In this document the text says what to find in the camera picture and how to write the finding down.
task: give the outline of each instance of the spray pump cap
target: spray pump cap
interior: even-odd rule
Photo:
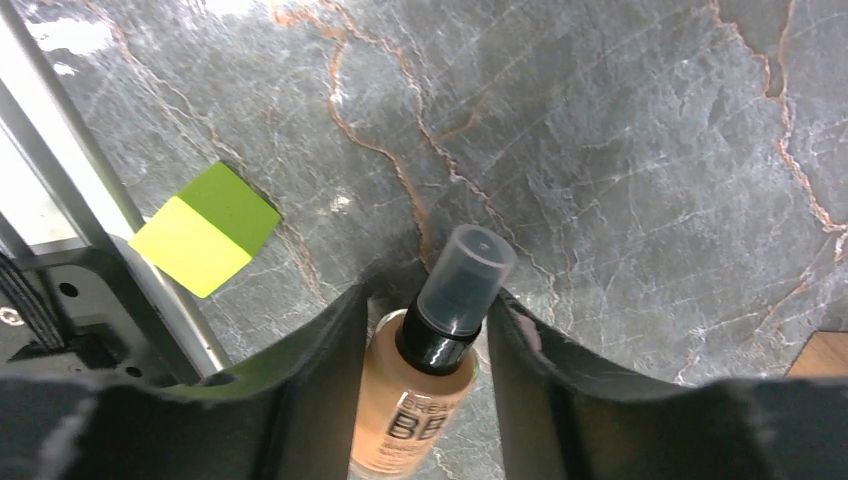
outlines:
[[[516,258],[494,232],[476,225],[457,227],[418,295],[422,320],[447,335],[475,334]]]

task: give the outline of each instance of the marble countertop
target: marble countertop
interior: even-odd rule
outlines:
[[[587,347],[780,375],[848,307],[842,0],[18,0],[145,214],[215,161],[283,214],[201,307],[244,358],[450,230]],[[491,378],[416,478],[503,478]]]

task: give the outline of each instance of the metal rail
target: metal rail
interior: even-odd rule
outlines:
[[[0,1],[0,46],[4,63],[15,66],[0,72],[0,118],[21,156],[80,238],[124,259],[198,373],[205,377],[229,366],[190,294],[112,236],[129,238],[144,219],[12,3],[5,0]]]
[[[2,212],[0,212],[0,249],[5,250],[12,258],[32,255],[29,245],[18,235],[15,227],[6,220]]]

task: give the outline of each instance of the sticky note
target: sticky note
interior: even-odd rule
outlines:
[[[168,200],[129,245],[198,297],[259,253],[280,214],[223,163]]]

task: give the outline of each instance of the beige liquid foundation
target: beige liquid foundation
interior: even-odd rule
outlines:
[[[409,308],[380,322],[362,370],[351,449],[356,473],[404,478],[427,456],[471,389],[471,343],[515,260],[506,240],[463,225]]]

